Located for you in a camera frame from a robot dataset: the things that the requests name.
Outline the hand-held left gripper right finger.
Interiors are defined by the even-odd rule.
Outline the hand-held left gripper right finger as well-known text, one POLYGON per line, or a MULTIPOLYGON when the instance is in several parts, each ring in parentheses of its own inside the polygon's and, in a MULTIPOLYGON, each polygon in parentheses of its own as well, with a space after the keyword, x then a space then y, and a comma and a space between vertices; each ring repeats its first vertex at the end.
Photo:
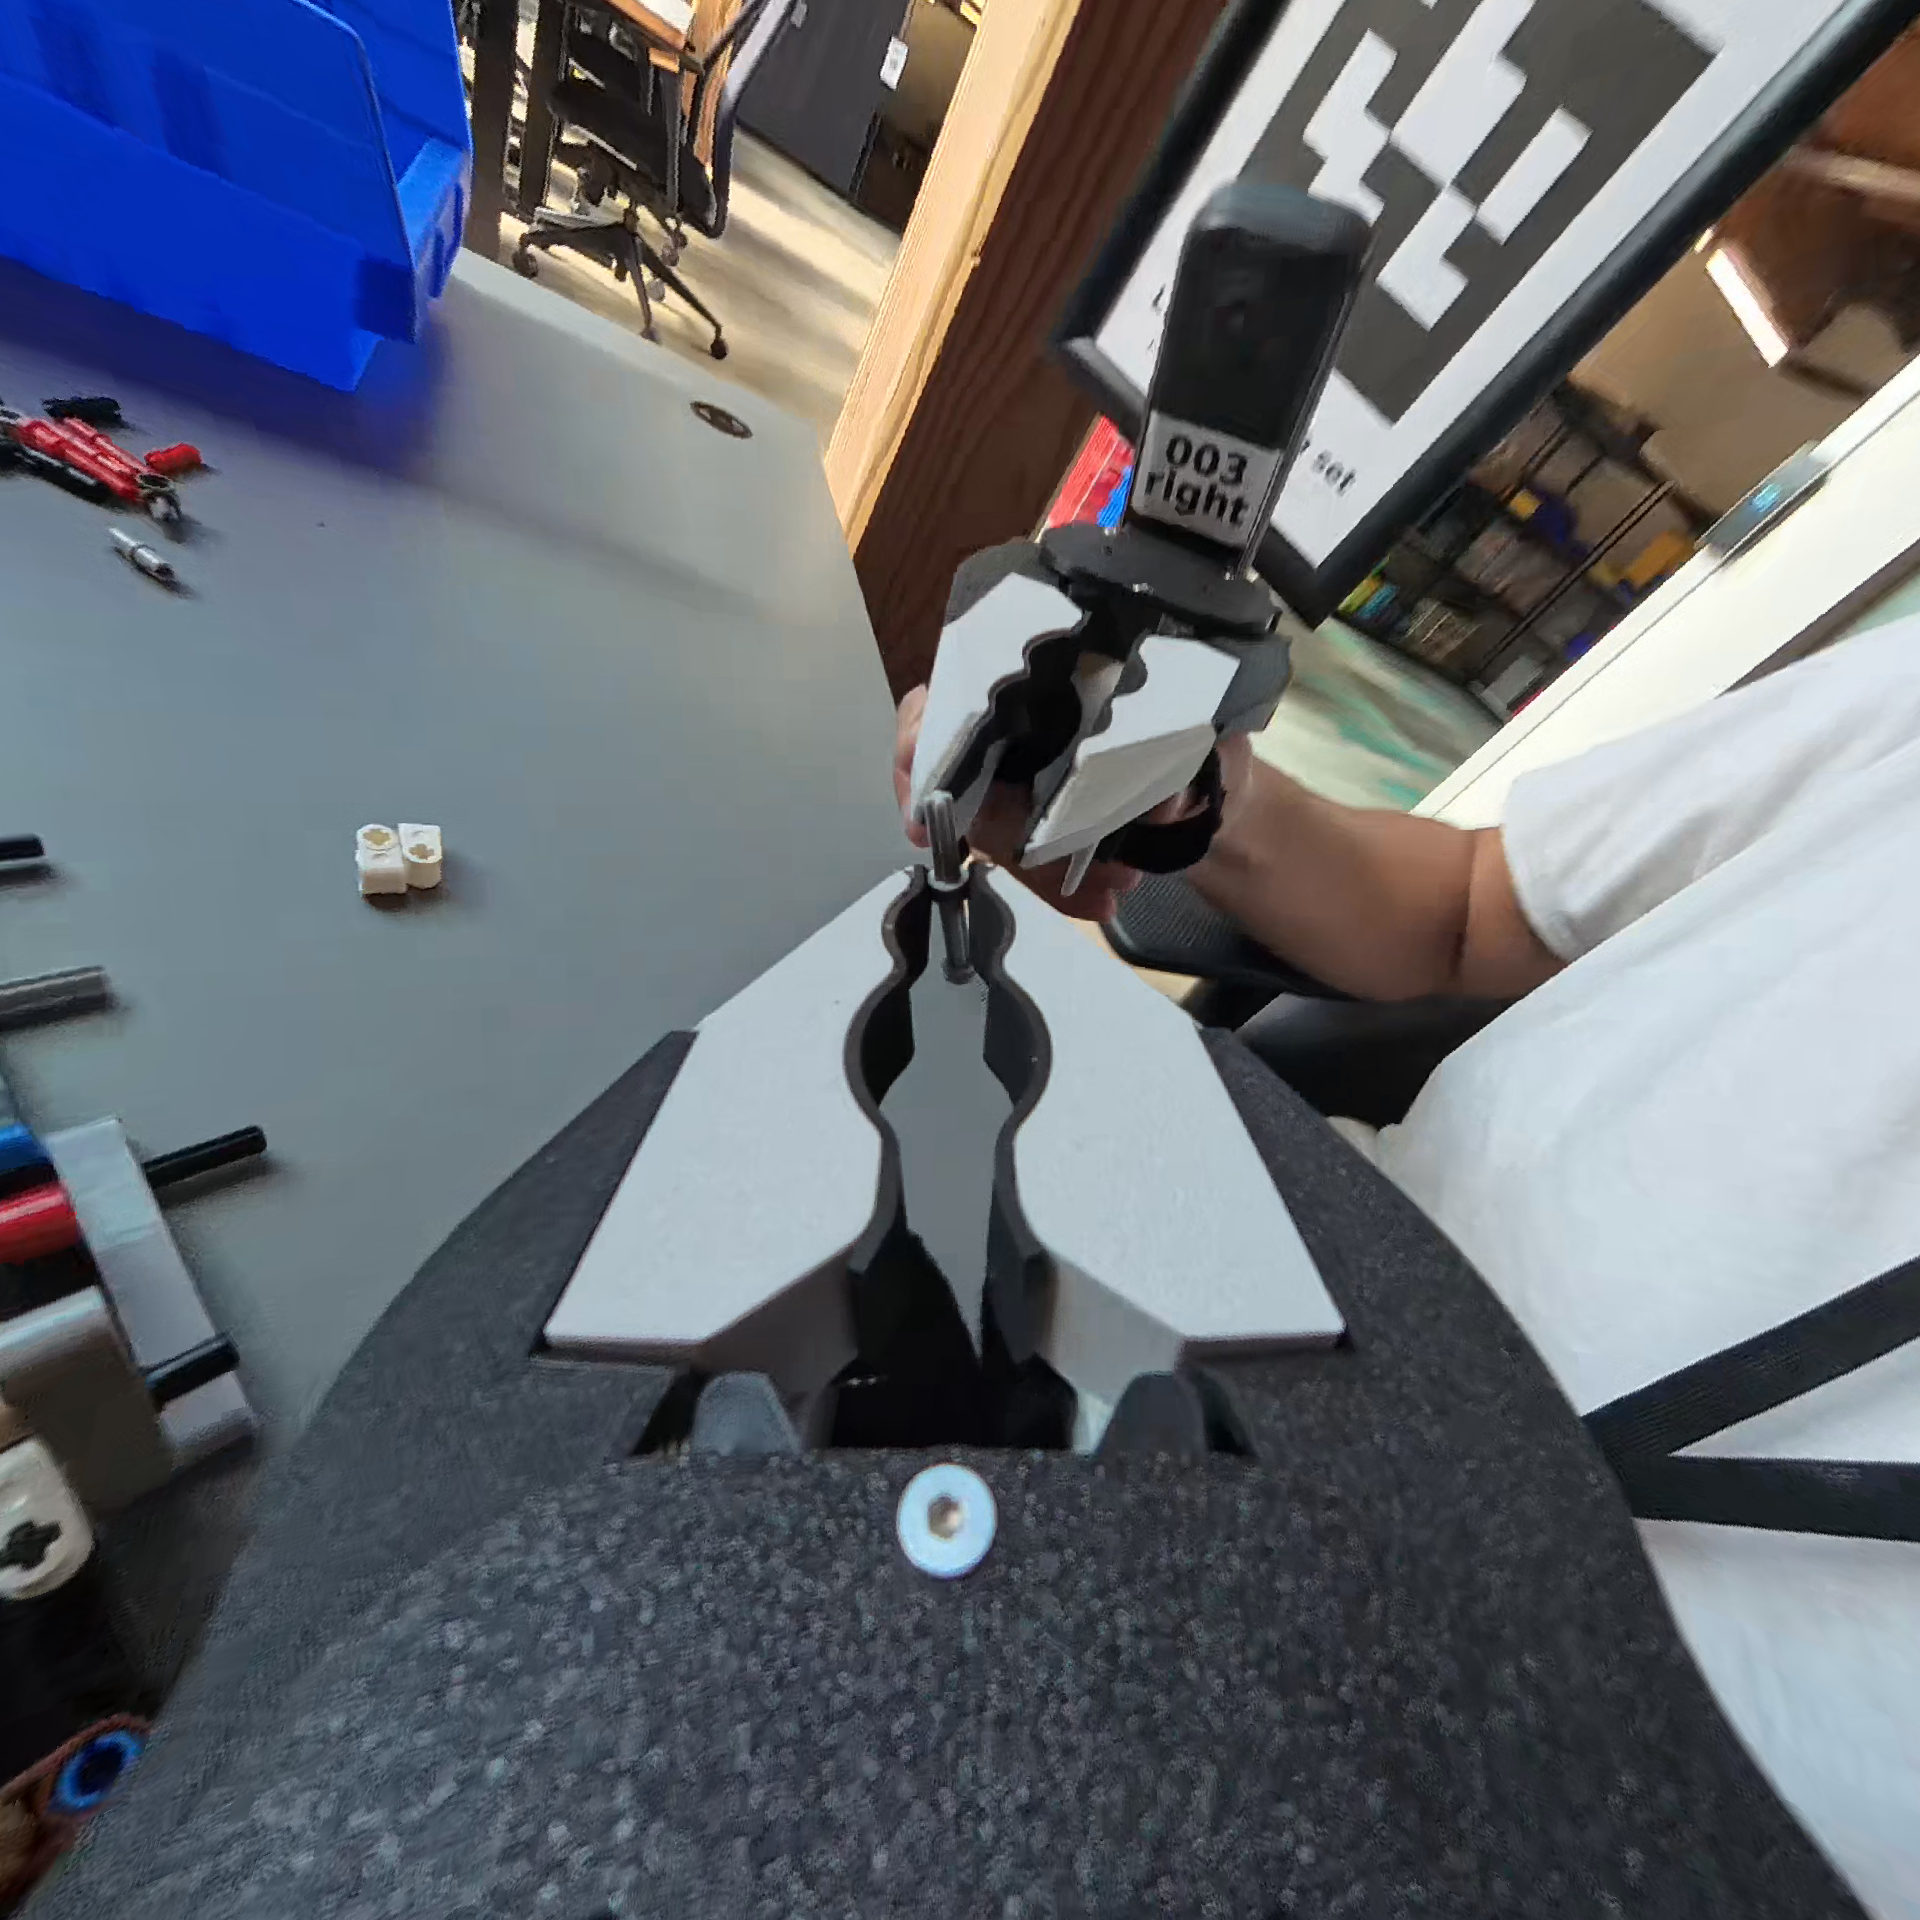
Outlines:
POLYGON ((1346 1321, 1202 1029, 1020 884, 971 884, 994 1146, 987 1299, 1092 1450, 1142 1377, 1328 1350, 1346 1321))

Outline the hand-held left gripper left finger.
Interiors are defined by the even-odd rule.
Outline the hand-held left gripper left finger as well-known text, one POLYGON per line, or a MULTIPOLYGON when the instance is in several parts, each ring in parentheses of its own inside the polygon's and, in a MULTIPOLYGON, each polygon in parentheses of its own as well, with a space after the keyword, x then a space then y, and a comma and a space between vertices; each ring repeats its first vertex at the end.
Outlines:
POLYGON ((889 876, 697 1025, 547 1353, 762 1377, 827 1417, 857 1278, 905 1218, 883 1102, 914 1060, 929 919, 925 870, 889 876))

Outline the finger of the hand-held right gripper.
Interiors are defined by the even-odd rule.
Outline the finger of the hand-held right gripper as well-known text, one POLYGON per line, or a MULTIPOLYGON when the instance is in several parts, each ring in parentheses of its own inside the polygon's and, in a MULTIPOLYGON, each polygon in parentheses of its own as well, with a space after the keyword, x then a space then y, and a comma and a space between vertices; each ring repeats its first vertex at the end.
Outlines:
POLYGON ((1217 742, 1240 660, 1146 637, 1121 660, 1078 637, 1025 644, 1032 809, 1025 879, 1066 901, 1089 873, 1174 873, 1217 825, 1217 742))
POLYGON ((909 817, 968 837, 996 785, 1045 802, 1118 691, 1090 609, 1010 574, 945 626, 909 766, 909 817))

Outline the person's right forearm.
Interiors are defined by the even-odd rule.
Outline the person's right forearm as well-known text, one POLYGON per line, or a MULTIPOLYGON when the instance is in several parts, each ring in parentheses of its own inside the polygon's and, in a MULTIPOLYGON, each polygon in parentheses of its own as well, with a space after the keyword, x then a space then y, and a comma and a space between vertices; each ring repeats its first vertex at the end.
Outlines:
POLYGON ((1499 828, 1339 805, 1259 759, 1209 876, 1262 947, 1357 999, 1513 1002, 1566 967, 1499 828))

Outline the red lego assembly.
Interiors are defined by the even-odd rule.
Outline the red lego assembly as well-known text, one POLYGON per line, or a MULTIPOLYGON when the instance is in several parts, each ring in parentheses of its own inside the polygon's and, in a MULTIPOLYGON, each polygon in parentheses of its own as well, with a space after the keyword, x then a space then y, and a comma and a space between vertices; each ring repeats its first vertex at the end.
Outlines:
POLYGON ((2 466, 36 476, 93 506, 121 502, 161 524, 186 519, 178 483, 206 465, 194 443, 133 450, 113 437, 113 407, 92 397, 21 413, 2 404, 2 466))

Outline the person's right hand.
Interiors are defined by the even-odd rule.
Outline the person's right hand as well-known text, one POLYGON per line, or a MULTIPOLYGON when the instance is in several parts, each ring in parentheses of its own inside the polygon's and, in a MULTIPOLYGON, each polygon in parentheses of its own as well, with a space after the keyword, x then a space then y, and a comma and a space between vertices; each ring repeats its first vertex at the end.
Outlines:
MULTIPOLYGON (((929 849, 929 834, 909 798, 925 699, 929 685, 913 685, 896 708, 894 788, 902 831, 914 849, 929 849)), ((1032 794, 1026 786, 989 785, 971 828, 965 831, 971 853, 996 868, 1004 868, 1013 879, 1020 879, 1032 893, 1070 919, 1108 924, 1121 909, 1121 903, 1141 886, 1147 876, 1115 859, 1096 859, 1089 863, 1082 879, 1070 886, 1066 862, 1032 868, 1025 867, 1020 849, 1025 842, 1029 805, 1032 794)))

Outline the red box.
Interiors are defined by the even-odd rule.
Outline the red box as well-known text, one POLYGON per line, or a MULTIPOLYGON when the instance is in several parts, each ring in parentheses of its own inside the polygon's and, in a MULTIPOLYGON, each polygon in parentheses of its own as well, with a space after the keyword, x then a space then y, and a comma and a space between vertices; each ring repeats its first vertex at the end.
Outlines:
POLYGON ((1136 450, 1108 418, 1098 418, 1064 486, 1067 524, 1121 526, 1131 494, 1136 450))

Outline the wooden support column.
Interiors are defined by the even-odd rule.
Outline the wooden support column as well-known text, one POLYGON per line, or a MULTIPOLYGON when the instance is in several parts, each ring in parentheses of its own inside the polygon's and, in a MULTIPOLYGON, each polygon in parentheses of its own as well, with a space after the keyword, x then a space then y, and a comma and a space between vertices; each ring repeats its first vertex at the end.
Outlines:
POLYGON ((989 2, 825 450, 880 670, 925 678, 954 572, 1029 537, 1092 401, 1049 340, 1219 2, 989 2))

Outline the framed black white marker poster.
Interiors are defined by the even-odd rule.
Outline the framed black white marker poster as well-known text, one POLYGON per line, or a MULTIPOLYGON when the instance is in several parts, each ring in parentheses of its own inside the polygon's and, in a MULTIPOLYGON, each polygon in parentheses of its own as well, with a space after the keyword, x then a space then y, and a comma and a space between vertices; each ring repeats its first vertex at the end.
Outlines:
POLYGON ((1459 486, 1915 20, 1891 2, 1230 5, 1056 329, 1133 445, 1129 519, 1192 524, 1318 617, 1459 486), (1365 250, 1288 479, 1153 401, 1186 237, 1253 182, 1365 250))

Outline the storage shelves with bins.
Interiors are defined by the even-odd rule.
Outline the storage shelves with bins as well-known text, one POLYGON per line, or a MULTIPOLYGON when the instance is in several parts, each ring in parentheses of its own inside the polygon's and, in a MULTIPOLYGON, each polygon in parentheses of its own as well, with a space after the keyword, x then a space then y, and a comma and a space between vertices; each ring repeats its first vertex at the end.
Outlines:
POLYGON ((1502 717, 1658 593, 1717 511, 1653 420, 1562 381, 1339 604, 1338 617, 1502 717))

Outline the white cabinet panel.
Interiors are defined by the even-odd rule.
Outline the white cabinet panel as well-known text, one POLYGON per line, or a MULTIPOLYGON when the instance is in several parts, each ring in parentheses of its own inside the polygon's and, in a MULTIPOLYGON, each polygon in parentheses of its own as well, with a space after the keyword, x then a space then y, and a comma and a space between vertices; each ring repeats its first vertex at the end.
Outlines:
POLYGON ((1465 759, 1414 811, 1499 821, 1522 775, 1758 682, 1915 611, 1917 365, 1763 486, 1768 515, 1713 533, 1643 606, 1465 759))

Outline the wheeled mesh office chair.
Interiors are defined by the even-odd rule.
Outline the wheeled mesh office chair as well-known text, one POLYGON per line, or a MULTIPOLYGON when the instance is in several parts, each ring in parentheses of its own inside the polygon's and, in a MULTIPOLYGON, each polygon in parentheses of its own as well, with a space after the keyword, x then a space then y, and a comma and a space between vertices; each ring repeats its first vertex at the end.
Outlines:
POLYGON ((762 5, 542 5, 520 145, 522 233, 509 268, 537 277, 542 253, 572 251, 634 289, 641 337, 658 340, 657 301, 680 299, 730 357, 714 310, 685 285, 689 230, 724 227, 717 126, 737 47, 762 5))

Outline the pile of building parts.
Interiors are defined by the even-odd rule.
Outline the pile of building parts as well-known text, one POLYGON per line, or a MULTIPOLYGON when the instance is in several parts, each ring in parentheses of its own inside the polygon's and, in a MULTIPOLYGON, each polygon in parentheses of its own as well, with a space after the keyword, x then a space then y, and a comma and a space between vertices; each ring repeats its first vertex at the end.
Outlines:
POLYGON ((5 1103, 5 1914, 149 1740, 156 1685, 114 1615, 107 1523, 256 1427, 161 1195, 266 1153, 250 1125, 144 1158, 114 1117, 41 1135, 5 1103))

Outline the blue plastic bin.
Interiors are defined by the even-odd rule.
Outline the blue plastic bin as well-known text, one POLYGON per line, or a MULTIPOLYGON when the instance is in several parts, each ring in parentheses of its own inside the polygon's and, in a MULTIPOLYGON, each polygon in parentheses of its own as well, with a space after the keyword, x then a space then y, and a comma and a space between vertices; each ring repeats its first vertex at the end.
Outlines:
POLYGON ((2 253, 349 393, 418 343, 474 135, 449 2, 5 2, 2 253))

